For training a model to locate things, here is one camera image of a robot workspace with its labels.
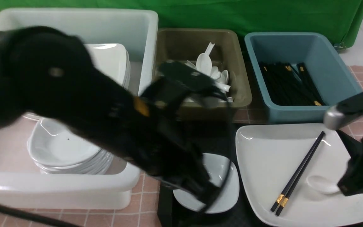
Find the orange label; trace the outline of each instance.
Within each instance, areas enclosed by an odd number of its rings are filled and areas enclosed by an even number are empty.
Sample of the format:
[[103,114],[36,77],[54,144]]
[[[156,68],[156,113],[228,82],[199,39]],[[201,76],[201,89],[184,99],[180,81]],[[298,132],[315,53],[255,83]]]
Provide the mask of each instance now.
[[137,96],[134,96],[134,109],[140,114],[149,117],[149,107]]

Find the chopsticks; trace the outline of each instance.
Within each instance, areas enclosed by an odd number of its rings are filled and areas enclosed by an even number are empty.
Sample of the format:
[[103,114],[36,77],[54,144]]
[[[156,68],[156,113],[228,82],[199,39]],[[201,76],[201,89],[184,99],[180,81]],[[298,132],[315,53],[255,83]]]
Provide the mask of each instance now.
[[304,63],[260,62],[261,74],[272,102],[281,106],[326,105]]
[[284,187],[281,194],[278,196],[277,200],[274,202],[274,205],[271,207],[271,211],[274,212],[275,209],[278,207],[277,212],[275,215],[279,216],[281,214],[282,209],[285,207],[286,203],[289,200],[292,192],[294,191],[296,185],[298,184],[301,175],[305,171],[307,165],[309,164],[314,152],[317,150],[321,140],[323,139],[325,132],[321,132],[304,159],[302,160],[301,164],[296,169],[295,173],[292,175],[291,179],[288,181],[288,184]]

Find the black cable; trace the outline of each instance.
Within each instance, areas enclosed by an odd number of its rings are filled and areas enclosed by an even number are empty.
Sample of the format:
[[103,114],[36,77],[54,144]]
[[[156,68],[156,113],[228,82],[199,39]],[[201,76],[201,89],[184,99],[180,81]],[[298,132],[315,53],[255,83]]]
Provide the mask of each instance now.
[[216,190],[212,196],[210,197],[208,203],[204,205],[201,210],[193,214],[190,218],[188,218],[186,221],[181,223],[179,227],[188,227],[194,223],[198,223],[198,220],[201,218],[201,216],[209,209],[211,206],[215,203],[216,199],[219,197],[221,192],[225,189],[226,183],[229,178],[230,170],[232,168],[232,156],[233,156],[233,144],[235,143],[234,134],[233,134],[233,123],[232,123],[232,111],[231,111],[231,104],[228,102],[226,95],[221,92],[220,90],[212,94],[213,97],[219,98],[221,100],[226,101],[226,115],[227,115],[227,127],[228,127],[228,141],[227,141],[227,150],[229,151],[229,167],[226,171],[226,175],[224,177],[224,180],[222,181],[221,186],[218,190]]
[[45,217],[39,214],[29,213],[23,210],[6,207],[0,204],[0,213],[7,214],[12,217],[21,218],[28,221],[38,222],[55,227],[80,227],[79,225],[71,224],[65,221],[60,221],[54,218]]

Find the stack of white plates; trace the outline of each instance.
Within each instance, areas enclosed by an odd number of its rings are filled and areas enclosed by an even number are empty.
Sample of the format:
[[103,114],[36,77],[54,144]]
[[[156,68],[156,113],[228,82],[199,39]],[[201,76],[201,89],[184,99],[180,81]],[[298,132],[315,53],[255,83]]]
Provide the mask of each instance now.
[[48,118],[36,124],[27,149],[40,172],[45,174],[105,174],[113,161],[111,153]]
[[[110,44],[86,44],[92,62],[103,74],[121,85],[124,89],[130,83],[130,60],[125,47],[118,43]],[[40,116],[34,113],[26,113],[24,118],[38,121]]]

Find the pink tile floor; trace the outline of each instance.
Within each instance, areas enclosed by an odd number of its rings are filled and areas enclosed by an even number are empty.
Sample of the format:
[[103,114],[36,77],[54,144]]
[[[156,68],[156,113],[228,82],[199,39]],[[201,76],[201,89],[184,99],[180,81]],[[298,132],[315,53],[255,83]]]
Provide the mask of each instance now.
[[[350,66],[349,69],[363,87],[363,66]],[[237,123],[265,123],[265,111],[255,79],[249,76],[253,102],[235,115]],[[356,139],[363,136],[363,118],[343,131]],[[156,210],[158,206],[159,182],[145,174],[140,175],[133,188],[131,202],[123,210],[50,210],[28,209],[45,216],[58,218],[85,227],[160,227]],[[41,227],[43,225],[19,220],[0,214],[0,227]]]

